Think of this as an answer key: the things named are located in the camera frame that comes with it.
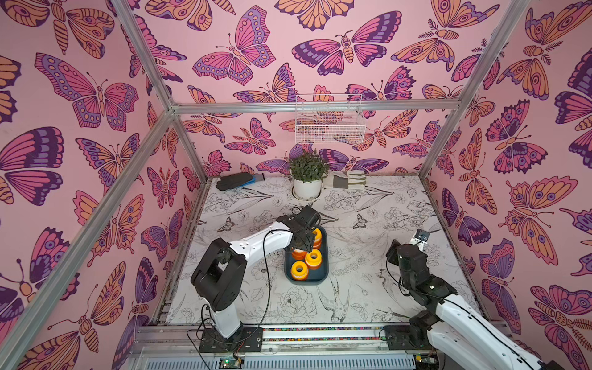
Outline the yellow white tape roll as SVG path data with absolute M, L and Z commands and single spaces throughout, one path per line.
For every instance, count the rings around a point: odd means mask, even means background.
M 303 282 L 308 280 L 309 269 L 303 261 L 296 261 L 291 265 L 290 277 L 292 280 L 297 282 Z

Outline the orange tape roll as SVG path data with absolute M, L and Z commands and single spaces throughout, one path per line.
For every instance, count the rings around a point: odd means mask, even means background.
M 291 252 L 291 257 L 293 257 L 296 261 L 303 261 L 306 259 L 307 254 L 307 251 L 296 249 Z

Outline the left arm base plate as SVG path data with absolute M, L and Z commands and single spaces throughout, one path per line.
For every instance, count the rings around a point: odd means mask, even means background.
M 203 331 L 199 351 L 203 353 L 260 352 L 263 345 L 263 328 L 240 328 L 225 339 L 215 328 Z

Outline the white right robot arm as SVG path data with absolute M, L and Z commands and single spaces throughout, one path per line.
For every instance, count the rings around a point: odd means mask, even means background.
M 410 339 L 419 347 L 430 345 L 465 369 L 561 369 L 544 362 L 509 339 L 456 289 L 430 272 L 427 254 L 416 244 L 391 243 L 385 269 L 399 268 L 396 284 L 424 307 L 411 317 Z

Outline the yellow tape roll front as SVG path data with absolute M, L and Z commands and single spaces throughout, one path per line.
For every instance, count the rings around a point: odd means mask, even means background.
M 322 266 L 322 263 L 323 257 L 319 249 L 314 249 L 305 256 L 305 264 L 308 266 L 309 270 L 318 270 Z

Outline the yellow tape roll back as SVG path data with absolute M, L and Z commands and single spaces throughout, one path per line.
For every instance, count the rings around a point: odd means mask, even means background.
M 314 249 L 320 249 L 323 243 L 323 235 L 322 235 L 322 231 L 320 228 L 316 228 L 313 231 L 314 234 L 314 245 L 313 248 Z

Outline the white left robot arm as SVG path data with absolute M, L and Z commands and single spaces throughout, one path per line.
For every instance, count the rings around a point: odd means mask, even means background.
M 280 216 L 262 231 L 239 240 L 213 240 L 191 275 L 191 284 L 205 300 L 213 327 L 222 339 L 230 339 L 243 326 L 237 314 L 238 298 L 247 268 L 275 251 L 313 250 L 314 229 L 321 216 L 316 211 Z

